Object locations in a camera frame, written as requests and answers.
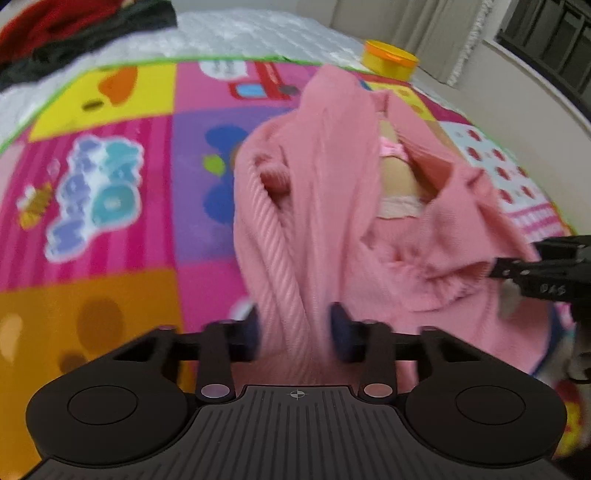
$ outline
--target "orange lid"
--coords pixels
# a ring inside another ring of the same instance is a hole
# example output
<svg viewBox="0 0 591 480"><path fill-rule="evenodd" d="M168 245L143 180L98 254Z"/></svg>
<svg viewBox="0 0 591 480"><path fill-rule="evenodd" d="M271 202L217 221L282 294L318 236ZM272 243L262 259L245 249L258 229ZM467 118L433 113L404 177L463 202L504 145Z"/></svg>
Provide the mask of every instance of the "orange lid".
<svg viewBox="0 0 591 480"><path fill-rule="evenodd" d="M418 64L418 58L412 53L379 40L366 41L365 51L381 59L394 61L403 67L415 67Z"/></svg>

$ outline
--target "yellow container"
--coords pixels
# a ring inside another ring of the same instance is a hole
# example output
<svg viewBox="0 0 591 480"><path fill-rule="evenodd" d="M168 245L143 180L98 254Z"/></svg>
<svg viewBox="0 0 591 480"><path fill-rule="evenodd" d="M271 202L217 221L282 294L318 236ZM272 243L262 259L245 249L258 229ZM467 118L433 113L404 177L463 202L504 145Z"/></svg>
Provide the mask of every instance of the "yellow container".
<svg viewBox="0 0 591 480"><path fill-rule="evenodd" d="M418 65L418 58L393 45L368 40L361 63L378 75L407 82Z"/></svg>

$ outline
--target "red cloth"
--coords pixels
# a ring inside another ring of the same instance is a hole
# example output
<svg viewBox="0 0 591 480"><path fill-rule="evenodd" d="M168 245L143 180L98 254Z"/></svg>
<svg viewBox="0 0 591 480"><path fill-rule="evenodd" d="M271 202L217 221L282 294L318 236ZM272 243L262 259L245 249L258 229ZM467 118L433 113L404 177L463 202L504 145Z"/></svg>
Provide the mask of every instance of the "red cloth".
<svg viewBox="0 0 591 480"><path fill-rule="evenodd" d="M0 31L0 63L28 57L35 48L63 40L113 15L121 0L41 0Z"/></svg>

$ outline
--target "ribbed black plate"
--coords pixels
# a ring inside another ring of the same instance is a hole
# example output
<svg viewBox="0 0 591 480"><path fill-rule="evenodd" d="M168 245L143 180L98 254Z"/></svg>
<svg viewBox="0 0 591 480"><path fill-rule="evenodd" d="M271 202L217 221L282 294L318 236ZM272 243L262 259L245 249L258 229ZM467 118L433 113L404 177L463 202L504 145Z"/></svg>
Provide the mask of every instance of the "ribbed black plate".
<svg viewBox="0 0 591 480"><path fill-rule="evenodd" d="M346 387L248 387L229 404L203 407L165 451L133 465L81 468L49 459L30 480L566 480L539 460L482 469L439 457L396 410Z"/></svg>

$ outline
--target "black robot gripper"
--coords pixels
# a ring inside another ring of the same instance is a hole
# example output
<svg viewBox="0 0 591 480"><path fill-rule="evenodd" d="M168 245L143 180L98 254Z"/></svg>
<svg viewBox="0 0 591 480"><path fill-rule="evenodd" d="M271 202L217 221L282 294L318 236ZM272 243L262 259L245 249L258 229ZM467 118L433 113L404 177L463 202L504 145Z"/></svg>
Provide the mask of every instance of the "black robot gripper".
<svg viewBox="0 0 591 480"><path fill-rule="evenodd" d="M566 479L549 461L566 423L542 382L434 328L392 333L334 304L350 386L248 385L231 363L255 359L258 318L202 333L162 327L40 389L27 427L46 480ZM193 393L180 361L199 361ZM397 391L395 363L418 385Z"/></svg>

